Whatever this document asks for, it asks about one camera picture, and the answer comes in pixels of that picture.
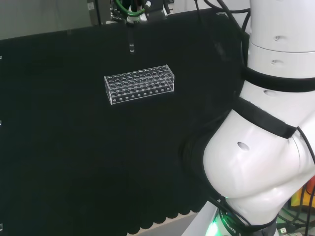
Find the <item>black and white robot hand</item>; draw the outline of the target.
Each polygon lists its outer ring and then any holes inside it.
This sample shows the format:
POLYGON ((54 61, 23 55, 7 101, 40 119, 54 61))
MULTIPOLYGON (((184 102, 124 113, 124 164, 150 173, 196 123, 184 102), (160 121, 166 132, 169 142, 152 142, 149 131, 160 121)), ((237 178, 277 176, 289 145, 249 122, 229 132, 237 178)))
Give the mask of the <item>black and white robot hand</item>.
POLYGON ((113 12, 128 25, 165 20, 170 14, 166 0, 113 0, 113 12))

